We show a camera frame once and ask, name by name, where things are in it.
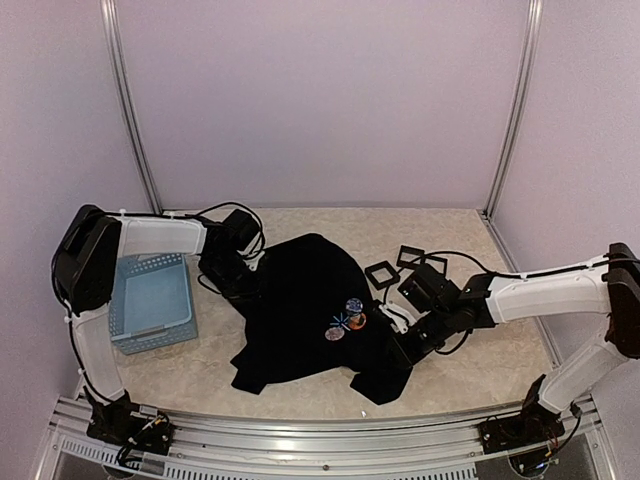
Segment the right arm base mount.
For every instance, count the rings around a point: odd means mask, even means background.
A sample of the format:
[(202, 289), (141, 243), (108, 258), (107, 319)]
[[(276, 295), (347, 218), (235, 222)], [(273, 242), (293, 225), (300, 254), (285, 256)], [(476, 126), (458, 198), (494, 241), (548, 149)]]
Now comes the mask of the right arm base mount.
[(483, 453), (488, 455), (507, 452), (543, 443), (541, 448), (508, 457), (510, 467), (520, 477), (540, 476), (573, 439), (581, 425), (581, 408), (572, 402), (569, 411), (576, 423), (563, 442), (560, 439), (565, 434), (565, 427), (560, 414), (548, 412), (531, 402), (526, 403), (515, 415), (489, 418), (477, 427)]

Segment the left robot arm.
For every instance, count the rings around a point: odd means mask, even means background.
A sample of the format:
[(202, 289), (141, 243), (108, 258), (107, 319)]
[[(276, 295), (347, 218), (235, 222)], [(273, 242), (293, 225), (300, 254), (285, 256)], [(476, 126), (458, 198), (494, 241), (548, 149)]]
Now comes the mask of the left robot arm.
[(204, 211), (177, 215), (107, 212), (86, 204), (75, 214), (50, 266), (51, 286), (66, 312), (72, 350), (88, 390), (101, 405), (125, 397), (111, 341), (109, 304), (119, 259), (181, 254), (203, 261), (205, 274), (224, 294), (235, 294), (257, 270), (266, 238), (260, 217), (230, 202), (222, 221)]

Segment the starry night blue brooch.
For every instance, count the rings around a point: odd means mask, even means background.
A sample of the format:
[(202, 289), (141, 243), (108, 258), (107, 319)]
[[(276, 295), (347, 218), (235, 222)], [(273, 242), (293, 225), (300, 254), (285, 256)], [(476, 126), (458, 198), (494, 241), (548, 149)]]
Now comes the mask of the starry night blue brooch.
[(349, 315), (357, 315), (363, 311), (363, 303), (358, 298), (351, 298), (345, 304), (345, 310)]

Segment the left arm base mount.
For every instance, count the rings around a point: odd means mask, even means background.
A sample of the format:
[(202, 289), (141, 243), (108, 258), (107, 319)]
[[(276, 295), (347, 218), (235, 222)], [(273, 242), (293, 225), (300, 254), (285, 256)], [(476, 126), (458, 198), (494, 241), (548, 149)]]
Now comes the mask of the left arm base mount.
[(85, 395), (92, 409), (86, 434), (117, 446), (119, 466), (128, 467), (134, 461), (133, 451), (168, 455), (176, 427), (165, 412), (132, 402), (127, 391), (109, 402), (96, 399), (88, 390)]

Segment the black garment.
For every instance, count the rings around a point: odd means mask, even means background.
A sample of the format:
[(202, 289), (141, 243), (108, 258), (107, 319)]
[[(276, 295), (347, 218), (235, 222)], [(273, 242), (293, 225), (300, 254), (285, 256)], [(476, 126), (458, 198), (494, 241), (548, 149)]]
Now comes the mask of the black garment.
[[(410, 376), (387, 353), (393, 330), (374, 313), (375, 302), (363, 270), (345, 250), (310, 233), (266, 250), (256, 271), (259, 294), (232, 301), (245, 320), (245, 347), (232, 359), (234, 388), (260, 394), (284, 383), (339, 367), (354, 371), (351, 388), (376, 405), (397, 400)], [(363, 303), (366, 325), (347, 326), (346, 302)], [(329, 341), (325, 332), (345, 334)]]

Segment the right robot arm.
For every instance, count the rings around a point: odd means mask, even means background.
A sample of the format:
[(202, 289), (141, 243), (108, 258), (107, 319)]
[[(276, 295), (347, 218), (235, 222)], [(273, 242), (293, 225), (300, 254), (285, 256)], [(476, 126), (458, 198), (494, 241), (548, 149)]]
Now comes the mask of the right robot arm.
[(407, 311), (381, 302), (378, 311), (395, 332), (393, 349), (409, 367), (451, 336), (530, 317), (599, 313), (609, 323), (556, 370), (535, 382), (511, 433), (523, 444), (535, 442), (551, 424), (602, 377), (639, 357), (639, 259), (624, 243), (602, 256), (551, 270), (503, 274), (485, 272), (463, 288), (429, 264), (416, 268), (398, 288)]

